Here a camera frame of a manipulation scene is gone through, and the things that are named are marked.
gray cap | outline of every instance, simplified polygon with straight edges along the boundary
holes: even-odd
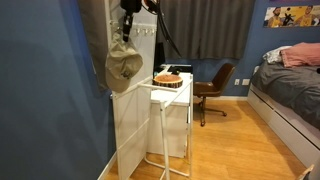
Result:
[[[142,57],[131,39],[124,42],[120,34],[114,33],[105,65],[110,89],[119,93],[128,89],[130,79],[139,72],[142,65]]]

brown chair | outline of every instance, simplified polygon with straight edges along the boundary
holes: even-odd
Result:
[[[221,112],[223,116],[227,116],[227,113],[222,110],[207,109],[206,98],[221,96],[234,70],[234,65],[226,63],[222,65],[211,82],[193,83],[193,95],[202,98],[202,101],[199,103],[199,106],[201,107],[201,126],[206,124],[205,110]]]

hardwood floor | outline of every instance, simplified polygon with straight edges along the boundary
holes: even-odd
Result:
[[[200,127],[200,108],[194,102],[192,177],[170,173],[173,180],[293,180],[306,168],[277,137],[246,101],[207,100],[206,125]],[[163,157],[147,154],[153,162],[164,164]],[[188,160],[170,158],[170,167],[188,173]],[[159,179],[163,170],[144,160],[132,180]],[[115,164],[107,180],[116,180]]]

white baseboard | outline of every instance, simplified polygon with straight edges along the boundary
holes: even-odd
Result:
[[[104,168],[104,170],[102,171],[102,173],[100,174],[98,180],[105,180],[107,174],[109,173],[109,171],[111,170],[112,166],[114,165],[114,163],[117,160],[117,152],[115,152],[113,154],[113,156],[111,157],[109,163],[107,164],[107,166]]]
[[[193,100],[200,99],[196,96],[193,96]],[[248,97],[243,96],[220,96],[220,97],[207,97],[210,100],[230,100],[230,101],[247,101]]]

white bed frame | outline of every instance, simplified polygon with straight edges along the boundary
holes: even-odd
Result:
[[[306,167],[320,161],[318,129],[291,109],[275,102],[254,85],[250,86],[248,102]]]

